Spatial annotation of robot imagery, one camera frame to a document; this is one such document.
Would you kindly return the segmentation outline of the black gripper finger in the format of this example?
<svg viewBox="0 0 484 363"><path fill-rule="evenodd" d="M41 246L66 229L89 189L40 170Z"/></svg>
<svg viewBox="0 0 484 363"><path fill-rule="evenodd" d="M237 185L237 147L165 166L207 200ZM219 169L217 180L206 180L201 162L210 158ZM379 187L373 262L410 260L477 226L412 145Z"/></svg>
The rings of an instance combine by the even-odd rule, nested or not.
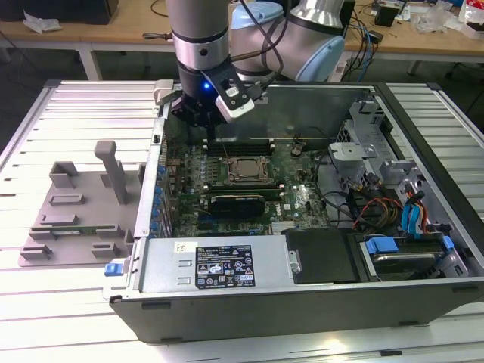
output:
<svg viewBox="0 0 484 363"><path fill-rule="evenodd" d="M172 103L172 115L192 128L205 129L208 140L216 137L213 106L191 97L180 97Z"/></svg>

